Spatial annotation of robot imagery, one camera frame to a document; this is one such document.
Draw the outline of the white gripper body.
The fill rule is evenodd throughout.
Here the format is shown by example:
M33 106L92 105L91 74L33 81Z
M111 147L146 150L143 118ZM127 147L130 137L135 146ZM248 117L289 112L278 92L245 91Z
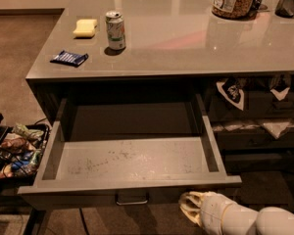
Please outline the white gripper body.
M222 194L215 192L204 194L200 208L200 220L202 228L208 235L222 235L222 217L225 210L232 204L234 201Z

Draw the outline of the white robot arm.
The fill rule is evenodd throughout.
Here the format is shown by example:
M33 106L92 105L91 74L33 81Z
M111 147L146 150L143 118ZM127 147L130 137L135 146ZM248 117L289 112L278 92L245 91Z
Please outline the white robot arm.
M294 213L281 208L254 211L215 192L186 192L178 202L208 235L294 235Z

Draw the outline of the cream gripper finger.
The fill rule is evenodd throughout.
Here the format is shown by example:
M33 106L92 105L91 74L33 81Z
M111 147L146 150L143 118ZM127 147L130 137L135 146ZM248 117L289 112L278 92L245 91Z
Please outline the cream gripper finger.
M179 198L180 207L184 210L199 210L206 198L206 194L202 192L185 192Z
M182 209L181 211L191 222L197 224L198 226L202 226L201 217L197 211L188 211L185 209Z

